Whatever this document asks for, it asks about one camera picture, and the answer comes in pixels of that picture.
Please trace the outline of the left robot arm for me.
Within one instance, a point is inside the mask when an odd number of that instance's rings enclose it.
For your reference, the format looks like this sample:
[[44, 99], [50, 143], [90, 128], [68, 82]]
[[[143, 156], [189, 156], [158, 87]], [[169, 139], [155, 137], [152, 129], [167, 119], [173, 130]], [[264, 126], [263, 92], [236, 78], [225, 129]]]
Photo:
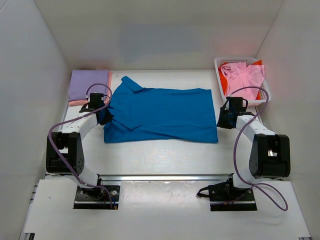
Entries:
[[105, 187], [100, 175], [92, 172], [85, 164], [82, 140], [98, 125], [112, 121], [108, 109], [110, 96], [103, 93], [90, 93], [88, 103], [79, 110], [76, 118], [58, 123], [50, 128], [46, 145], [46, 171], [63, 176], [87, 188], [93, 199], [104, 195]]

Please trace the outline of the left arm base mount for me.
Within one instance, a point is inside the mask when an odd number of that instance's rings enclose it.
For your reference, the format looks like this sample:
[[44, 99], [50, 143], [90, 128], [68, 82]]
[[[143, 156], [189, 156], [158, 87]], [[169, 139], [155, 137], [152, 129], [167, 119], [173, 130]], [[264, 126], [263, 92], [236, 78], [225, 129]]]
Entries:
[[73, 208], [78, 210], [117, 210], [121, 193], [121, 179], [117, 176], [101, 176], [100, 184], [107, 188], [84, 188], [77, 186]]

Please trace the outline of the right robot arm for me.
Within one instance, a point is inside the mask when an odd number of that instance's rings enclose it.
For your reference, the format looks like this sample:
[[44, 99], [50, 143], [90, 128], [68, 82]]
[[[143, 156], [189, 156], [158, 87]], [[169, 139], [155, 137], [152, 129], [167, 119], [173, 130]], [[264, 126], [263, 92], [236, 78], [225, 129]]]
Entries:
[[224, 187], [224, 195], [236, 200], [242, 195], [242, 189], [248, 189], [266, 179], [287, 178], [291, 173], [290, 139], [285, 134], [277, 134], [247, 111], [248, 101], [242, 97], [227, 97], [220, 108], [217, 126], [223, 129], [237, 129], [239, 135], [233, 149], [237, 155], [240, 136], [245, 135], [252, 143], [248, 165], [238, 170], [237, 160], [233, 160], [235, 173], [232, 183]]

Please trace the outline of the blue polo t-shirt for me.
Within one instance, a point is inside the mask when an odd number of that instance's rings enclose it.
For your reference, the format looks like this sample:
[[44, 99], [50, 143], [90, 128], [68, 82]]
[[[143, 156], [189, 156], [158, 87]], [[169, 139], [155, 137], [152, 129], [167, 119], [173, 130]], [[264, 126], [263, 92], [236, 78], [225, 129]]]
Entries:
[[112, 95], [111, 122], [104, 125], [107, 144], [182, 140], [218, 143], [210, 89], [146, 88], [124, 76]]

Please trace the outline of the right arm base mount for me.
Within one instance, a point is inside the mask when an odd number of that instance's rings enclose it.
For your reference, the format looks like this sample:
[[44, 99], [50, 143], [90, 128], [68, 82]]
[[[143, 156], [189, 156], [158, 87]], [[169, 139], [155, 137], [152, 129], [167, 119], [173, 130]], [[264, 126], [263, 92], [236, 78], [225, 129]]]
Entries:
[[252, 212], [258, 210], [253, 190], [235, 187], [230, 179], [203, 187], [196, 196], [209, 198], [211, 212]]

